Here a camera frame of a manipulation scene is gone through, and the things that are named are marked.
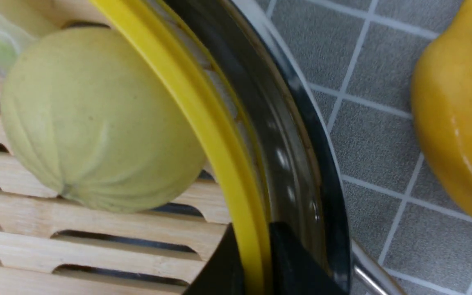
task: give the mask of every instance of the yellow banana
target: yellow banana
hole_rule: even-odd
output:
[[[472,0],[418,60],[411,100],[425,159],[472,217]]]

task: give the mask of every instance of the yellow silicone ring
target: yellow silicone ring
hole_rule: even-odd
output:
[[[247,294],[272,292],[270,240],[257,180],[236,125],[198,62],[142,0],[91,0],[133,45],[189,120],[232,218]]]

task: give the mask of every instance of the gray tile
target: gray tile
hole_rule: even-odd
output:
[[[369,9],[371,0],[333,0],[333,2],[366,11]]]
[[[399,278],[395,278],[395,281],[407,295],[445,295],[444,293]],[[358,280],[353,280],[350,295],[365,295],[365,293],[367,293],[367,288]]]
[[[451,24],[461,0],[380,0],[376,14],[443,32]]]
[[[411,120],[345,100],[331,138],[343,174],[405,192],[420,154]]]
[[[409,86],[430,40],[371,24],[347,92],[410,112]]]
[[[339,89],[363,19],[302,0],[278,0],[272,20],[307,79]]]
[[[436,290],[429,289],[428,287],[420,286],[402,279],[395,279],[400,287],[407,293],[407,295],[445,295],[445,293],[440,293]]]
[[[325,123],[327,123],[331,112],[333,112],[336,97],[319,91],[314,91],[313,93],[316,103],[320,107],[320,112],[322,112],[322,116],[324,116]]]
[[[401,201],[348,182],[343,188],[352,236],[377,260]]]
[[[256,0],[256,2],[258,2],[258,5],[260,5],[264,11],[266,11],[270,0]]]
[[[350,295],[365,295],[367,288],[359,281],[354,278],[352,280]]]
[[[384,266],[465,293],[472,280],[472,223],[408,204]]]
[[[436,179],[436,176],[426,162],[424,162],[418,174],[418,179],[416,179],[411,195],[447,209],[463,212],[445,192],[444,187]]]

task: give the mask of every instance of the metal handle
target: metal handle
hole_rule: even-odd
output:
[[[354,275],[372,295],[406,295],[393,278],[365,251],[351,240]]]

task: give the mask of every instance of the green fruit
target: green fruit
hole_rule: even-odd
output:
[[[0,71],[7,73],[23,50],[56,30],[23,0],[0,0]]]
[[[0,108],[23,166],[93,209],[163,205],[206,161],[157,75],[105,28],[59,31],[30,46],[8,73]]]

